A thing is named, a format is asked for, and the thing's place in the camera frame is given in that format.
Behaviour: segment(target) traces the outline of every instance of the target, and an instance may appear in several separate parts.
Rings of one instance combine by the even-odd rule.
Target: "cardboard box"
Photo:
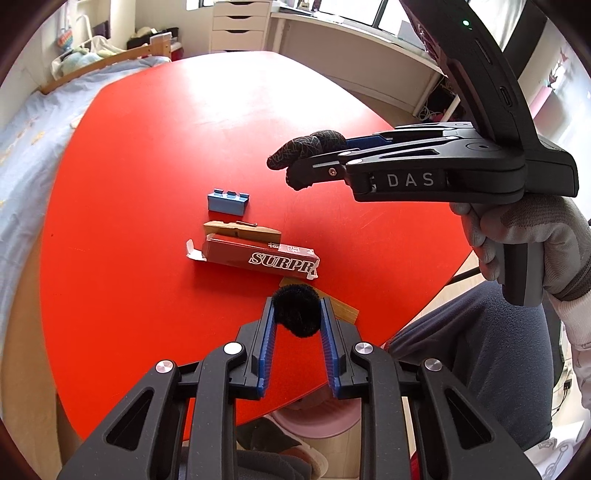
[[[314,280],[320,258],[310,248],[255,242],[210,234],[201,251],[187,241],[187,256],[193,260],[247,268],[259,272]]]

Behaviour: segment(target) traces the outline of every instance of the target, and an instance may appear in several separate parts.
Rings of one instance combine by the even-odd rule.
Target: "blue 3d printed block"
[[[207,208],[212,212],[229,213],[230,215],[244,215],[244,209],[248,203],[247,193],[236,193],[228,190],[213,189],[213,193],[207,195]]]

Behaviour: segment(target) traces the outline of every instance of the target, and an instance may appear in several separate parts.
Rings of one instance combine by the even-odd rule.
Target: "person's leg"
[[[386,348],[419,364],[438,358],[523,449],[552,429],[553,364],[542,307],[506,302],[484,282],[398,332]]]

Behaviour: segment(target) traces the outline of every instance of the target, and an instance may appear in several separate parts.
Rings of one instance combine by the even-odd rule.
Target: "drawer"
[[[266,17],[213,17],[213,30],[265,31]]]
[[[215,2],[213,4],[214,17],[232,17],[245,15],[247,17],[266,17],[271,2]]]
[[[214,30],[211,50],[260,50],[263,36],[264,32],[256,30],[241,33]]]

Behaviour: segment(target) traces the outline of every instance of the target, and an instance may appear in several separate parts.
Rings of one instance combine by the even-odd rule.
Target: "screw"
[[[443,368],[443,365],[436,358],[427,358],[425,360],[425,367],[431,372],[439,372]]]
[[[242,351],[242,345],[238,342],[230,342],[224,345],[223,351],[228,355],[236,355]]]
[[[359,342],[355,345],[355,351],[361,355],[369,355],[374,351],[374,347],[368,342]]]
[[[159,374],[167,374],[173,369],[173,367],[174,363],[172,363],[170,360],[161,360],[156,364],[156,371]]]

